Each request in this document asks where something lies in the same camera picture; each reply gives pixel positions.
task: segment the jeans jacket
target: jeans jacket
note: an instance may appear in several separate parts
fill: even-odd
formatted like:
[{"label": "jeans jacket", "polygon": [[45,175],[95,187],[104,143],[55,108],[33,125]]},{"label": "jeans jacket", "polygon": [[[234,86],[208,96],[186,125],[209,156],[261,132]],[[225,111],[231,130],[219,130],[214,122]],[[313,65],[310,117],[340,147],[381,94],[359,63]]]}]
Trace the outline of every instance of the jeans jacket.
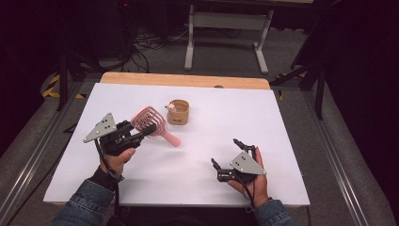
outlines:
[{"label": "jeans jacket", "polygon": [[[53,225],[103,225],[113,199],[112,191],[85,180],[54,218]],[[296,225],[279,200],[269,200],[256,208],[255,217],[261,226]]]}]

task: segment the wooden cup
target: wooden cup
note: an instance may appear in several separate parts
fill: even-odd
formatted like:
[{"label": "wooden cup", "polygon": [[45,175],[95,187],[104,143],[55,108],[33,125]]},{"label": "wooden cup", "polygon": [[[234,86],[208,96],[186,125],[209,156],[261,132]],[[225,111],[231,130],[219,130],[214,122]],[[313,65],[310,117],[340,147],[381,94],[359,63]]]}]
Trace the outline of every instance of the wooden cup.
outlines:
[{"label": "wooden cup", "polygon": [[173,100],[176,111],[168,112],[168,122],[174,125],[184,125],[188,121],[188,113],[190,105],[184,100]]}]

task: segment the human hand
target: human hand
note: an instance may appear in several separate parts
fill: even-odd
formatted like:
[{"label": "human hand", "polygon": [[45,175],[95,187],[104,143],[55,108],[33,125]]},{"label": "human hand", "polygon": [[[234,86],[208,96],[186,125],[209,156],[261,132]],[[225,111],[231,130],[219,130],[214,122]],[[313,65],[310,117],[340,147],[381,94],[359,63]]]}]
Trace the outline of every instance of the human hand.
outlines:
[{"label": "human hand", "polygon": [[[261,152],[259,151],[258,147],[255,150],[255,159],[256,162],[263,168]],[[229,186],[232,186],[232,188],[243,194],[246,199],[248,199],[248,195],[243,185],[234,180],[229,180],[228,184]],[[265,175],[258,175],[255,181],[247,185],[247,188],[250,195],[253,197],[255,208],[259,207],[269,199],[269,196],[267,195],[267,178]]]},{"label": "human hand", "polygon": [[[118,156],[107,155],[106,156],[106,163],[108,167],[111,168],[117,176],[121,176],[123,173],[123,166],[124,164],[132,158],[132,155],[136,152],[136,149],[130,148],[125,150]],[[108,170],[103,161],[100,160],[100,167],[101,169],[108,173]]]}]

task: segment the white board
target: white board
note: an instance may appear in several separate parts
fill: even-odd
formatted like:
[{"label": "white board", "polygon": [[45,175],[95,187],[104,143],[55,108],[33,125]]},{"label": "white board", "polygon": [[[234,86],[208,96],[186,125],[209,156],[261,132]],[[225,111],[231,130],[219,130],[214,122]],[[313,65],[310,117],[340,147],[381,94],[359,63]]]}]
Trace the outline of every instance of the white board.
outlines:
[{"label": "white board", "polygon": [[248,206],[226,183],[219,183],[211,158],[223,169],[240,153],[237,138],[258,146],[267,171],[268,193],[287,206],[310,201],[272,90],[96,84],[44,197],[67,202],[97,169],[94,141],[83,139],[106,113],[129,121],[147,105],[167,117],[174,99],[190,104],[186,125],[169,125],[182,144],[145,138],[125,167],[120,204],[150,206]]}]

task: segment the metal rail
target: metal rail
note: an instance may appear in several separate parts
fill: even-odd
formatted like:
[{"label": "metal rail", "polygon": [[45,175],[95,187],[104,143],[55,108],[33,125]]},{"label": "metal rail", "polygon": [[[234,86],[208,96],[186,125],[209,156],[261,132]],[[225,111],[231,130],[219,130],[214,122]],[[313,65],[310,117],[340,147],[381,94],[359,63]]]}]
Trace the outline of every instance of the metal rail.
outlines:
[{"label": "metal rail", "polygon": [[0,208],[0,225],[6,225],[11,217],[13,211],[15,210],[18,201],[23,196],[27,186],[29,185],[30,181],[32,180],[33,176],[35,175],[36,170],[39,167],[39,164],[46,154],[49,145],[51,144],[56,129],[58,128],[59,124],[61,123],[62,119],[65,116],[65,113],[68,111],[68,108],[71,106],[71,102],[73,100],[72,97],[76,96],[79,89],[82,87],[82,83],[75,82],[71,86],[71,90],[69,92],[70,98],[69,101],[62,107],[62,109],[55,113],[54,117],[52,118],[50,125],[48,126],[47,130],[45,131],[43,137],[41,138],[38,146],[32,153],[31,157],[27,161],[24,168],[21,170],[14,186],[8,193],[6,199],[1,205]]},{"label": "metal rail", "polygon": [[311,112],[311,116],[314,119],[314,122],[317,126],[318,131],[320,132],[320,136],[323,139],[326,145],[326,154],[329,164],[334,171],[334,175],[337,179],[338,185],[343,193],[343,197],[345,198],[346,204],[349,208],[349,212],[354,220],[355,224],[358,226],[368,226],[366,217],[361,209],[361,206],[358,202],[358,198],[356,197],[355,191],[352,187],[349,178],[346,176],[345,170],[343,169],[343,165],[341,164],[340,158],[335,151],[335,148],[332,144],[332,141],[329,137],[327,128],[325,127],[323,121],[318,119],[318,116],[314,110],[314,100],[309,91],[302,91],[302,95],[305,99],[307,107]]}]

